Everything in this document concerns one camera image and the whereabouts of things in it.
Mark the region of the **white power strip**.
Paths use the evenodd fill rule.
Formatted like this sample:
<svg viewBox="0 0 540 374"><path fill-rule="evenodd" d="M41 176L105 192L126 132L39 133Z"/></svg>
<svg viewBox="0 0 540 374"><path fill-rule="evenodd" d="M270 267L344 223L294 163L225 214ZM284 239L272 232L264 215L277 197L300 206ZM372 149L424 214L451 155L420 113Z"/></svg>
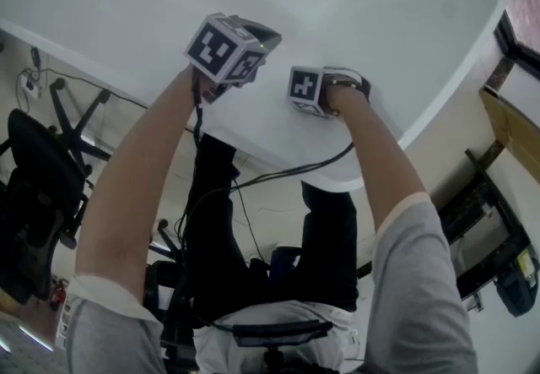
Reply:
<svg viewBox="0 0 540 374"><path fill-rule="evenodd" d="M42 88L30 77L23 82L25 93L34 100L39 100L42 96Z"/></svg>

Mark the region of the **person's left forearm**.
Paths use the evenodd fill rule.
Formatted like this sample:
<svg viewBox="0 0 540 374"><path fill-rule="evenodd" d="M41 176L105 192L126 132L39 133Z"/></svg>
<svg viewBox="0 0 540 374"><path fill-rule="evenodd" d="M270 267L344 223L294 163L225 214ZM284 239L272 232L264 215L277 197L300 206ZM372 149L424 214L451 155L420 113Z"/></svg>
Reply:
<svg viewBox="0 0 540 374"><path fill-rule="evenodd" d="M109 279L143 299L154 220L175 151L195 107L193 68L182 70L134 124L90 196L76 274Z"/></svg>

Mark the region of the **black office chair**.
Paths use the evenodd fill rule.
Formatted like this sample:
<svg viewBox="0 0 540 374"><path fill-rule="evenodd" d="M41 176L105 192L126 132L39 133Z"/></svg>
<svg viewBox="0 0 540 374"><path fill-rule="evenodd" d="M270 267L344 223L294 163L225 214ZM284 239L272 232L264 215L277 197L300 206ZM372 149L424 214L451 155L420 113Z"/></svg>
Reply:
<svg viewBox="0 0 540 374"><path fill-rule="evenodd" d="M167 374L197 371L192 317L187 300L186 275L181 250L166 233L168 221L159 221L157 231L163 247L151 242L149 249L165 257L146 267L143 306L163 325L161 357Z"/></svg>
<svg viewBox="0 0 540 374"><path fill-rule="evenodd" d="M84 186L92 172L84 156L107 161L111 156L86 142L82 133L111 93L103 89L76 126L58 96L66 85L50 87L60 127L45 127L20 109L8 116L8 138L0 155L10 151L15 168L0 192L0 290L21 305L51 293L51 262L57 243L77 246L88 198Z"/></svg>

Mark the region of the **leaning cardboard panel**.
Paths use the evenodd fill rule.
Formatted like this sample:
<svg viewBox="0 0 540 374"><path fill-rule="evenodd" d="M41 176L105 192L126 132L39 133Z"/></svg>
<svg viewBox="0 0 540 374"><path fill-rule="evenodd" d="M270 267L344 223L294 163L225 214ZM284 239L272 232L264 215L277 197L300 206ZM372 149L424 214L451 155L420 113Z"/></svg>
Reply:
<svg viewBox="0 0 540 374"><path fill-rule="evenodd" d="M496 140L540 185L540 127L488 86L484 86L479 95Z"/></svg>

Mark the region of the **person's leg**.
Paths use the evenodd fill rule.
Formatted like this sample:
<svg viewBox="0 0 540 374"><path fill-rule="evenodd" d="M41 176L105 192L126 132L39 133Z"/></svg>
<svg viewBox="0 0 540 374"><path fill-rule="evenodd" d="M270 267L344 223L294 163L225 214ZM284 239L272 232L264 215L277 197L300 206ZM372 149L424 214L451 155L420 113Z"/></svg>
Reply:
<svg viewBox="0 0 540 374"><path fill-rule="evenodd" d="M267 278L248 268L232 229L236 149L203 135L187 204L186 267L196 316L215 322L267 299Z"/></svg>
<svg viewBox="0 0 540 374"><path fill-rule="evenodd" d="M357 214L350 194L326 192L307 183L302 252L296 268L302 301L356 311Z"/></svg>

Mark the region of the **dark blue bag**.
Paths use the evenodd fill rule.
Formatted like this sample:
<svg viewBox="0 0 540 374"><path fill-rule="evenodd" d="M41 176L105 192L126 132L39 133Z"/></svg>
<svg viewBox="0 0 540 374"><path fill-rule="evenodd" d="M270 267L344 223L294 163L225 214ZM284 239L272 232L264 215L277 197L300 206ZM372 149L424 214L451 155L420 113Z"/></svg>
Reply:
<svg viewBox="0 0 540 374"><path fill-rule="evenodd" d="M300 247L276 247L271 256L269 279L278 283L290 275L300 259L301 252Z"/></svg>

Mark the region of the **red fire extinguisher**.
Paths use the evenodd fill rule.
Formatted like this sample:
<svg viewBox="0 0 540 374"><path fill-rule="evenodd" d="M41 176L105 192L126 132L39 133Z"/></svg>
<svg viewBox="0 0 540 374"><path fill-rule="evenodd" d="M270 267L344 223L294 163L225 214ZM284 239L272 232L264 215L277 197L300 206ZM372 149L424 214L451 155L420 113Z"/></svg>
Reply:
<svg viewBox="0 0 540 374"><path fill-rule="evenodd" d="M52 281L50 297L50 308L53 312L57 312L61 305L66 300L66 287L68 282L65 279L54 279Z"/></svg>

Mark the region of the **black bag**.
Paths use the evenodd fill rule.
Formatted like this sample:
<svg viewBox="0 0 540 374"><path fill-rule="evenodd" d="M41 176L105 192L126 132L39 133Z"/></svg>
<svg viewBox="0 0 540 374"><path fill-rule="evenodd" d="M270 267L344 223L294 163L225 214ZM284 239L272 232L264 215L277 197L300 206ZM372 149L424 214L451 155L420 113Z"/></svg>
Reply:
<svg viewBox="0 0 540 374"><path fill-rule="evenodd" d="M536 269L527 279L518 267L508 267L494 281L499 298L513 317L528 313L535 305L538 293Z"/></svg>

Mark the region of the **black metal shelf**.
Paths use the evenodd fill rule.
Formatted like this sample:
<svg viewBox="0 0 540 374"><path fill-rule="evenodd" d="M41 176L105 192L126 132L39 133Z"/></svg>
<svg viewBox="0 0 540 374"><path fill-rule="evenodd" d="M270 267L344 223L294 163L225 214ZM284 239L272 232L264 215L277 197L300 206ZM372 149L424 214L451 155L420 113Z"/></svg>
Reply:
<svg viewBox="0 0 540 374"><path fill-rule="evenodd" d="M531 244L512 207L471 150L472 180L440 212L465 300L497 279Z"/></svg>

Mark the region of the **person's right leg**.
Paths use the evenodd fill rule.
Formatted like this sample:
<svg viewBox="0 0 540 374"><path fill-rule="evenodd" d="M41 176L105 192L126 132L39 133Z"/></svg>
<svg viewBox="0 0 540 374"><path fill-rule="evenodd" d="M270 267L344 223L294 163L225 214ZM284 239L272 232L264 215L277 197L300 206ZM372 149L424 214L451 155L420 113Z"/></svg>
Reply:
<svg viewBox="0 0 540 374"><path fill-rule="evenodd" d="M302 252L296 268L302 301L356 311L357 214L350 194L326 192L307 183Z"/></svg>

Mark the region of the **person's right hand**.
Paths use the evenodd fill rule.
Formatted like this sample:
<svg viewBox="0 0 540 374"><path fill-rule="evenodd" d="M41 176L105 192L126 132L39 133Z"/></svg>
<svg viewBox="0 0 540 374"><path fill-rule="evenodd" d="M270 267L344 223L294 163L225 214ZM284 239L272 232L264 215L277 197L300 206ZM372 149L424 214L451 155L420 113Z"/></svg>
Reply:
<svg viewBox="0 0 540 374"><path fill-rule="evenodd" d="M337 88L335 84L322 84L318 97L318 106L326 117L338 117L339 111L331 107L331 94Z"/></svg>

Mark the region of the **person's right forearm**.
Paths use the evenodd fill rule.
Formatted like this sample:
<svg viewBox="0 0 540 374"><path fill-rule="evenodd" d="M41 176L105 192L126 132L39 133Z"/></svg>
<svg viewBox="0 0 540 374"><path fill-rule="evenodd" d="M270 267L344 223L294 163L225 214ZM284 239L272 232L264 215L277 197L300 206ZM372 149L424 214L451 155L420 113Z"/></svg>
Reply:
<svg viewBox="0 0 540 374"><path fill-rule="evenodd" d="M405 198L424 191L418 173L362 92L344 85L327 89L327 103L350 132L364 179L367 198L379 230Z"/></svg>

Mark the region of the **black-framed glass door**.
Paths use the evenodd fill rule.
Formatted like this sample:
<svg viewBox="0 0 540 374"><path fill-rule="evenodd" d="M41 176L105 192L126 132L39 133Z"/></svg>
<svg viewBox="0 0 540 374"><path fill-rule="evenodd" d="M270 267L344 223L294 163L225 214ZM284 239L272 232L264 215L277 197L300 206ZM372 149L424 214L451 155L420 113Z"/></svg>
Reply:
<svg viewBox="0 0 540 374"><path fill-rule="evenodd" d="M504 11L494 35L504 56L517 63L540 82L540 53L517 40L506 11Z"/></svg>

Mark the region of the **person's grey shirt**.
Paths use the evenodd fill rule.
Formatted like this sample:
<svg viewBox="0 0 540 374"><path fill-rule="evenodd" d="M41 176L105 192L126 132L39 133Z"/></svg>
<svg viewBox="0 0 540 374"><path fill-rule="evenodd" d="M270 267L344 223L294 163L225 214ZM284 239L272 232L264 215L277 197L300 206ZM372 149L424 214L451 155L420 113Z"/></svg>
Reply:
<svg viewBox="0 0 540 374"><path fill-rule="evenodd" d="M478 374L467 311L456 287L448 243L424 192L403 199L376 238L370 320L360 374ZM158 320L108 279L79 275L67 290L63 332L69 374L166 374ZM315 302L280 301L247 307L194 333L205 374L262 374L264 349L241 348L225 328L236 323L322 320L326 337L283 348L287 362L338 371L353 317Z"/></svg>

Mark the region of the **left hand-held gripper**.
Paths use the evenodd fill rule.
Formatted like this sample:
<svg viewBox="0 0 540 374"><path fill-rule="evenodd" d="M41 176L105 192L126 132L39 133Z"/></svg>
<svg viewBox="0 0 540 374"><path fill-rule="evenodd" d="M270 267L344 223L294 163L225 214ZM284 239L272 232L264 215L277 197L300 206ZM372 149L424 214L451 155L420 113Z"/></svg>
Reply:
<svg viewBox="0 0 540 374"><path fill-rule="evenodd" d="M229 89L253 82L259 67L282 42L282 35L238 15L210 14L193 36L185 55L212 83L202 93L212 104Z"/></svg>

